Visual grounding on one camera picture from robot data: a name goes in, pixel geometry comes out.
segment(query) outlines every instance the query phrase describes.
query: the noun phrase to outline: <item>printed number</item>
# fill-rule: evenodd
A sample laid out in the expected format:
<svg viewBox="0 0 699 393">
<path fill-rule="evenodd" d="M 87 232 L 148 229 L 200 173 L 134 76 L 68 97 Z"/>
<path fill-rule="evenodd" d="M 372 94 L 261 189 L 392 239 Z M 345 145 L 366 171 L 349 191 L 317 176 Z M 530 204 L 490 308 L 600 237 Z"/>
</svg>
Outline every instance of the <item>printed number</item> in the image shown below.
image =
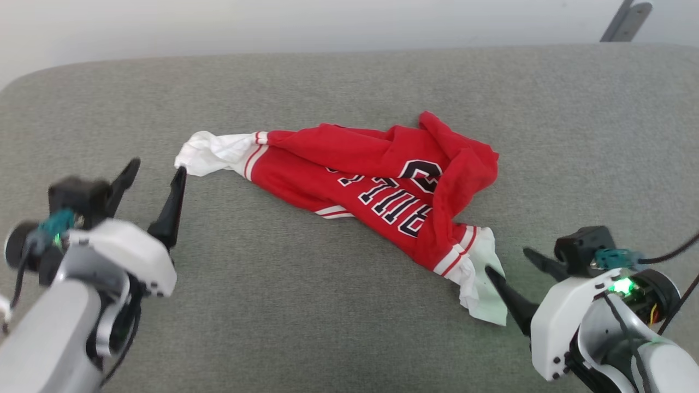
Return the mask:
<svg viewBox="0 0 699 393">
<path fill-rule="evenodd" d="M 406 199 L 403 203 L 396 205 L 396 207 L 391 209 L 391 211 L 384 214 L 384 221 L 388 222 L 389 224 L 393 224 L 396 221 L 396 218 L 399 215 L 401 215 L 402 212 L 406 211 L 409 207 L 416 204 L 418 201 L 418 198 L 410 195 L 410 198 Z"/>
<path fill-rule="evenodd" d="M 425 223 L 427 213 L 429 213 L 430 210 L 432 210 L 430 206 L 423 205 L 410 217 L 406 218 L 405 221 L 403 221 L 398 227 L 398 230 L 408 236 L 416 238 L 417 234 L 420 232 L 420 228 L 422 228 L 422 225 Z"/>
<path fill-rule="evenodd" d="M 364 175 L 357 175 L 357 176 L 354 176 L 353 178 L 349 178 L 349 179 L 348 178 L 341 178 L 338 180 L 338 182 L 340 182 L 340 184 L 343 185 L 343 187 L 347 187 L 348 185 L 355 183 L 355 182 L 358 182 L 361 179 L 364 179 Z"/>
<path fill-rule="evenodd" d="M 391 202 L 397 200 L 400 197 L 403 197 L 405 195 L 408 195 L 408 192 L 405 190 L 398 190 L 394 192 L 393 194 L 390 194 L 383 198 L 381 202 L 375 204 L 371 210 L 374 211 L 374 213 L 378 215 L 382 215 L 386 212 L 386 207 L 391 204 Z"/>
<path fill-rule="evenodd" d="M 405 163 L 401 178 L 409 178 L 422 191 L 434 194 L 437 188 L 438 176 L 442 175 L 442 169 L 434 162 L 413 159 Z"/>
<path fill-rule="evenodd" d="M 378 183 L 378 186 L 359 195 L 359 200 L 365 205 L 368 205 L 374 199 L 374 196 L 381 192 L 381 190 L 398 187 L 398 183 L 396 183 L 393 179 L 373 178 L 373 180 L 374 183 Z"/>
</svg>

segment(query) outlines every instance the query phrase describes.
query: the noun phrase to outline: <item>white wall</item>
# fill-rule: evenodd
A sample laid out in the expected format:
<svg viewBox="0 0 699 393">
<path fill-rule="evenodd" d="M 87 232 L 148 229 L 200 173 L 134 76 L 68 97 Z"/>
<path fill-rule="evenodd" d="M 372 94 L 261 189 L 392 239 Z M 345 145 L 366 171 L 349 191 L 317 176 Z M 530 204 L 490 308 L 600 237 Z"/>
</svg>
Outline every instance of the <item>white wall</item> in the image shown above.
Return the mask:
<svg viewBox="0 0 699 393">
<path fill-rule="evenodd" d="M 653 12 L 634 42 L 699 46 L 698 0 L 651 0 Z"/>
<path fill-rule="evenodd" d="M 100 59 L 595 42 L 620 3 L 0 0 L 0 88 L 32 71 Z M 686 23 L 696 15 L 686 15 Z M 672 41 L 678 29 L 647 39 L 660 35 Z"/>
</svg>

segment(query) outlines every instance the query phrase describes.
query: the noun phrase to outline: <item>yellow wire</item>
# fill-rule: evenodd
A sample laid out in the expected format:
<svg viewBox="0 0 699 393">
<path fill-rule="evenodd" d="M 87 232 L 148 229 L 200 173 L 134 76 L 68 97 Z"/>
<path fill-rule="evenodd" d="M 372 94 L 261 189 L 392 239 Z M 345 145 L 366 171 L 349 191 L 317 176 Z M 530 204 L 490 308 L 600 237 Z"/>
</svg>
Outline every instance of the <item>yellow wire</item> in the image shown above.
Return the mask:
<svg viewBox="0 0 699 393">
<path fill-rule="evenodd" d="M 648 326 L 649 326 L 649 327 L 654 323 L 653 321 L 655 320 L 655 311 L 656 311 L 657 308 L 658 308 L 658 304 L 657 304 L 657 303 L 655 303 L 655 304 L 653 305 L 653 308 L 651 308 L 651 322 L 648 322 Z"/>
</svg>

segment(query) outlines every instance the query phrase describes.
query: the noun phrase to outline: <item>gray upholstered surface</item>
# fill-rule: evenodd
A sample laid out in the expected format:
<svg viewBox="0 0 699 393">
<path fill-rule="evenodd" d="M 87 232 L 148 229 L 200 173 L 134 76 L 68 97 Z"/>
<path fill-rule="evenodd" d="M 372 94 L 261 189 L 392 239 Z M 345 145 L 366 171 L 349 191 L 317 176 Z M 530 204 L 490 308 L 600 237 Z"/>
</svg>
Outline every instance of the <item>gray upholstered surface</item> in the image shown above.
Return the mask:
<svg viewBox="0 0 699 393">
<path fill-rule="evenodd" d="M 0 233 L 41 218 L 63 175 L 143 159 L 120 217 L 157 214 L 173 158 L 216 134 L 319 122 L 385 129 L 431 110 L 499 151 L 500 177 L 460 216 L 493 228 L 509 281 L 552 280 L 521 256 L 588 224 L 658 255 L 699 227 L 699 52 L 646 45 L 103 62 L 0 92 Z M 584 392 L 545 383 L 510 320 L 481 323 L 456 288 L 351 219 L 326 221 L 234 173 L 190 178 L 171 299 L 145 302 L 106 392 Z M 699 249 L 663 270 L 684 290 Z M 0 291 L 12 273 L 0 268 Z M 28 309 L 39 290 L 22 298 Z M 699 356 L 692 299 L 669 330 Z"/>
</svg>

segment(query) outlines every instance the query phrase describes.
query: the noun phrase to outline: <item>green led light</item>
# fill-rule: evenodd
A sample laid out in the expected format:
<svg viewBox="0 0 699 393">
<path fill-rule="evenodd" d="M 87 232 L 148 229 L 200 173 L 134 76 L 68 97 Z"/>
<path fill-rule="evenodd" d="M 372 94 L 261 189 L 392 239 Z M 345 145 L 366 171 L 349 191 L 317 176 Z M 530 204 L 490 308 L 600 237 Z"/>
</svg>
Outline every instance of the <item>green led light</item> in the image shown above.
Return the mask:
<svg viewBox="0 0 699 393">
<path fill-rule="evenodd" d="M 631 290 L 633 290 L 633 281 L 630 278 L 622 278 L 610 287 L 610 291 L 623 294 L 630 294 Z"/>
</svg>

